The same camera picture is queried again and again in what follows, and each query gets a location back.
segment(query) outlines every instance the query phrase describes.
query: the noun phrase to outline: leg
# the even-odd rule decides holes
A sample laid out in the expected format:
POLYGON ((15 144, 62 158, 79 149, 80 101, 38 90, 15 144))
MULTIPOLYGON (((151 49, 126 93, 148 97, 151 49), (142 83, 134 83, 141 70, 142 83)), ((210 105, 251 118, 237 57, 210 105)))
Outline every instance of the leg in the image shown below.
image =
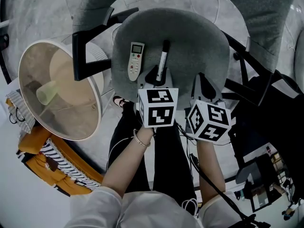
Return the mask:
MULTIPOLYGON (((130 137, 133 136, 133 129, 139 130, 142 126, 141 123, 137 120, 133 106, 134 103, 131 102, 127 102, 123 105, 123 116, 115 128, 110 143, 108 167, 111 166, 115 159, 131 142, 132 139, 130 137)), ((142 159, 142 162, 140 163, 138 170, 133 177, 133 180, 127 188, 126 193, 134 191, 150 191, 144 158, 142 159)))
POLYGON ((188 160, 181 144, 176 122, 172 127, 158 128, 154 138, 153 190, 171 196, 179 205, 185 200, 196 199, 188 160))

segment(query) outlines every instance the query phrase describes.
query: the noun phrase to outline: remote control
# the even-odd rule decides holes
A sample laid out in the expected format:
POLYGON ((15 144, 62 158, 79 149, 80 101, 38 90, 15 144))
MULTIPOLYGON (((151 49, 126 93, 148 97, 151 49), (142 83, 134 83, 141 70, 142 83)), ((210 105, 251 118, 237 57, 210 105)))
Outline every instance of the remote control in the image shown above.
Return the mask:
POLYGON ((144 44, 131 43, 130 59, 128 64, 128 75, 131 81, 135 81, 141 72, 144 44))

